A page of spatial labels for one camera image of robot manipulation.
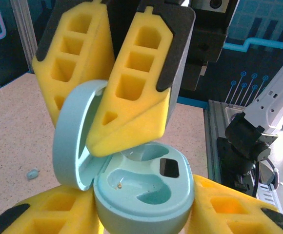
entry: charging case lid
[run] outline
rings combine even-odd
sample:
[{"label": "charging case lid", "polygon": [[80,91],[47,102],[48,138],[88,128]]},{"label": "charging case lid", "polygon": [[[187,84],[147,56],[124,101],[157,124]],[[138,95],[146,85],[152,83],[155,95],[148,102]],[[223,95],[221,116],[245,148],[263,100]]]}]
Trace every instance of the charging case lid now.
[{"label": "charging case lid", "polygon": [[54,172],[62,185],[88,190],[111,159],[92,156],[85,145],[106,86],[106,80],[85,82],[69,94],[62,106],[53,142]]}]

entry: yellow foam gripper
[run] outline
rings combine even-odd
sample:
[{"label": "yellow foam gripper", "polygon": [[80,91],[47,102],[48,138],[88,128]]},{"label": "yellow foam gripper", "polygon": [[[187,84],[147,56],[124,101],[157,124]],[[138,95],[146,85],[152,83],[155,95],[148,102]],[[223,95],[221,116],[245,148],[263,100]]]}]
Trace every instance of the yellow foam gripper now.
[{"label": "yellow foam gripper", "polygon": [[86,146],[106,156],[160,138],[165,131],[170,88],[156,84],[173,34],[152,7],[133,18],[119,52]]},{"label": "yellow foam gripper", "polygon": [[271,204],[194,175],[195,201],[187,234],[283,234],[261,208],[277,211]]},{"label": "yellow foam gripper", "polygon": [[58,186],[17,205],[30,207],[3,234],[103,234],[93,188],[83,192]]},{"label": "yellow foam gripper", "polygon": [[63,13],[45,59],[32,62],[54,125],[70,92],[83,82],[109,79],[114,61],[105,4],[83,2]]}]

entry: mint green charging case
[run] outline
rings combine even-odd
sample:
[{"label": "mint green charging case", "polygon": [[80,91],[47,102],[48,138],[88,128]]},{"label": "mint green charging case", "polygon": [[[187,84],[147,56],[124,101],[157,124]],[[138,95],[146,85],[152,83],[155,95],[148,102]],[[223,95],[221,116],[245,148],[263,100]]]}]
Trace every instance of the mint green charging case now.
[{"label": "mint green charging case", "polygon": [[56,178],[82,191],[94,186],[98,216],[111,234],[177,234],[194,201],[193,176],[182,153],[149,142],[94,157],[85,146],[106,85],[83,83],[64,102],[53,144]]}]

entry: speckled beige table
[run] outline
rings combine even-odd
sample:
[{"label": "speckled beige table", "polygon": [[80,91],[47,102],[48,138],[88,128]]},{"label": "speckled beige table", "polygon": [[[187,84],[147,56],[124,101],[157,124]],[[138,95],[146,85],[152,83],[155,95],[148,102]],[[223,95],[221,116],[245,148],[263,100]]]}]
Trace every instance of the speckled beige table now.
[{"label": "speckled beige table", "polygon": [[[35,75],[0,89],[0,214],[17,202],[58,186],[52,168],[54,127]],[[181,151],[194,174],[207,177],[203,111],[177,104],[159,140]],[[28,181],[26,173],[40,170]]]}]

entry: open case lid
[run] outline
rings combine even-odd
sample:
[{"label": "open case lid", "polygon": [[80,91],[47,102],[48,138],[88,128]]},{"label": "open case lid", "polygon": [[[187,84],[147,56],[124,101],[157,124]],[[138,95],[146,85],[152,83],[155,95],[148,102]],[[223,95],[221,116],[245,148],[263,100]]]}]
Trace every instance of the open case lid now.
[{"label": "open case lid", "polygon": [[107,85],[92,80],[77,86],[65,100],[56,124],[53,167],[60,184],[88,190],[109,156],[90,155],[85,142]]}]

